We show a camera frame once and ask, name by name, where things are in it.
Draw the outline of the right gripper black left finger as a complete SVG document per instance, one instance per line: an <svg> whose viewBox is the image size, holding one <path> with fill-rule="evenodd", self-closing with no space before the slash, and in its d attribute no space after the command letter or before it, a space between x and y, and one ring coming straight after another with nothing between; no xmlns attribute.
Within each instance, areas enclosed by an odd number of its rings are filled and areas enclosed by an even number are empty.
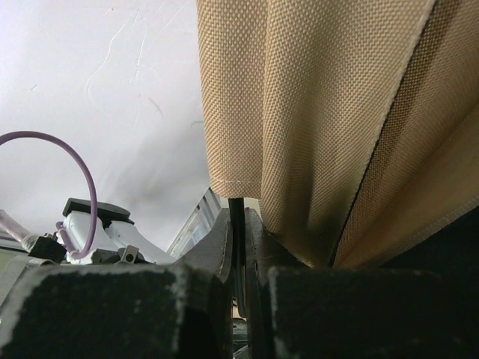
<svg viewBox="0 0 479 359"><path fill-rule="evenodd" d="M169 265L44 266L13 288L3 358L230 358L229 212Z"/></svg>

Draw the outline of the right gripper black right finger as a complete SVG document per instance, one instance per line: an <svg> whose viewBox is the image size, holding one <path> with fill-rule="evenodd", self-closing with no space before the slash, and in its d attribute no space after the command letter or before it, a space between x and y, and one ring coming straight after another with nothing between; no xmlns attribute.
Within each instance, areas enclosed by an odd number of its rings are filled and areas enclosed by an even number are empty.
<svg viewBox="0 0 479 359"><path fill-rule="evenodd" d="M310 269L246 213L252 358L476 358L478 211L378 269Z"/></svg>

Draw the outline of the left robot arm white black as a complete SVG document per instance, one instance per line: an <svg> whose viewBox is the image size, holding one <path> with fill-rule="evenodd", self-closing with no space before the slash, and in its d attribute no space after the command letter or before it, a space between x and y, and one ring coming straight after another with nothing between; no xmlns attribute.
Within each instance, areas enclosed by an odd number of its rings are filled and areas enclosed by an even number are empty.
<svg viewBox="0 0 479 359"><path fill-rule="evenodd" d="M150 243L135 227L130 212L113 204L98 203L97 228L88 254L75 259L65 247L63 237L70 239L77 251L87 244L90 227L89 200L68 199L56 233L37 235L33 233L22 237L21 245L31 256L52 260L61 264L99 265L99 264L156 264L167 265L175 261L171 255Z"/></svg>

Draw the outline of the black tent pole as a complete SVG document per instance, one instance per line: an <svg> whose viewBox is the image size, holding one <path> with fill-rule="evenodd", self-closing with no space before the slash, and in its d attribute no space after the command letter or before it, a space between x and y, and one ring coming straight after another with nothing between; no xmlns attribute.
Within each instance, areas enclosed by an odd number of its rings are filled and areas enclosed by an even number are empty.
<svg viewBox="0 0 479 359"><path fill-rule="evenodd" d="M247 318L246 310L246 253L245 253L245 204L243 198L229 198L231 229L234 247L234 274L238 313Z"/></svg>

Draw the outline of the beige fabric pet tent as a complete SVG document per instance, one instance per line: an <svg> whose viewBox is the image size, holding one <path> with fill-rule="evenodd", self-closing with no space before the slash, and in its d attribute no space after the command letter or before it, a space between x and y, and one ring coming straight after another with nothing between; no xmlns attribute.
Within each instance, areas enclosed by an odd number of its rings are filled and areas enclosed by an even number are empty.
<svg viewBox="0 0 479 359"><path fill-rule="evenodd" d="M310 267L383 263L478 207L476 1L199 1L212 190Z"/></svg>

